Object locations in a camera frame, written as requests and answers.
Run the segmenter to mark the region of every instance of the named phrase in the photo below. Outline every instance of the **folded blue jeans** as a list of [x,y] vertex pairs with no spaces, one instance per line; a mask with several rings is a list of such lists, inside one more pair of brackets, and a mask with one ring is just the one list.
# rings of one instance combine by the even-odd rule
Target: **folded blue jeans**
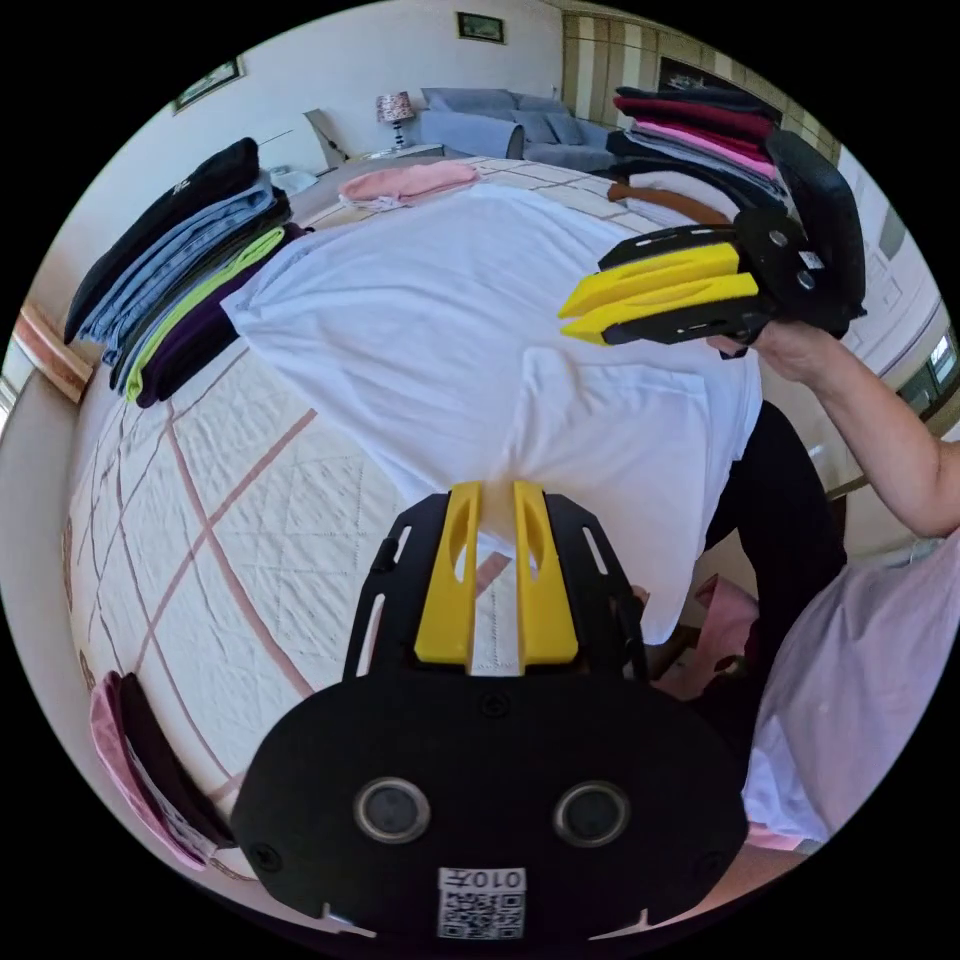
[[153,244],[131,264],[84,320],[77,338],[107,346],[104,362],[119,354],[120,341],[138,320],[204,254],[274,202],[270,176],[249,190],[211,204]]

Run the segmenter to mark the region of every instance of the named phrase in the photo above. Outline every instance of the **white t-shirt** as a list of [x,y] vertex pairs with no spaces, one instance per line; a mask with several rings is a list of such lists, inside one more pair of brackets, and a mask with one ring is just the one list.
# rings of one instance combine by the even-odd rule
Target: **white t-shirt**
[[224,310],[250,348],[349,433],[407,503],[484,482],[481,555],[514,553],[511,483],[595,513],[676,625],[760,409],[756,358],[702,341],[608,348],[557,311],[632,231],[492,184],[289,244]]

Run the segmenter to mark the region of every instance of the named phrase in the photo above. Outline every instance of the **folded green shirt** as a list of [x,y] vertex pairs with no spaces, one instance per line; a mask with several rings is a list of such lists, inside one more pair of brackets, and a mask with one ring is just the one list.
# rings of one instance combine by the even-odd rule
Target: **folded green shirt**
[[157,348],[163,342],[163,338],[199,303],[206,300],[210,294],[214,293],[217,287],[223,286],[228,280],[235,277],[241,270],[245,270],[251,264],[262,260],[278,243],[283,239],[283,227],[275,227],[269,230],[261,237],[257,237],[248,247],[231,260],[223,269],[218,270],[212,276],[208,277],[203,283],[193,288],[157,326],[156,330],[150,335],[144,343],[143,348],[137,354],[137,359],[130,368],[130,374],[127,377],[126,399],[128,403],[136,403],[140,391],[143,389],[143,379],[141,372],[146,366],[147,361],[157,352]]

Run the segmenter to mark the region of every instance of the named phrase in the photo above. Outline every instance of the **table lamp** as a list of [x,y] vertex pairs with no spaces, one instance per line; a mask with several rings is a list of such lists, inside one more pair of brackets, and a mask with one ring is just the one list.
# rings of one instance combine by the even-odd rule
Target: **table lamp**
[[403,134],[400,132],[401,120],[412,120],[415,114],[410,106],[410,97],[403,93],[391,93],[377,97],[377,122],[392,123],[397,135],[397,145],[394,149],[403,149]]

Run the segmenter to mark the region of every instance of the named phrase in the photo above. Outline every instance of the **hand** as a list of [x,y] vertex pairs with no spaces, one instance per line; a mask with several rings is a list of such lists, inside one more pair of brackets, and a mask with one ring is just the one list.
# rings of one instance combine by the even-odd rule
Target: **hand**
[[[728,337],[707,337],[707,343],[726,354],[743,349],[743,344]],[[768,323],[751,346],[786,380],[808,386],[822,371],[823,357],[836,343],[825,330],[793,321]]]

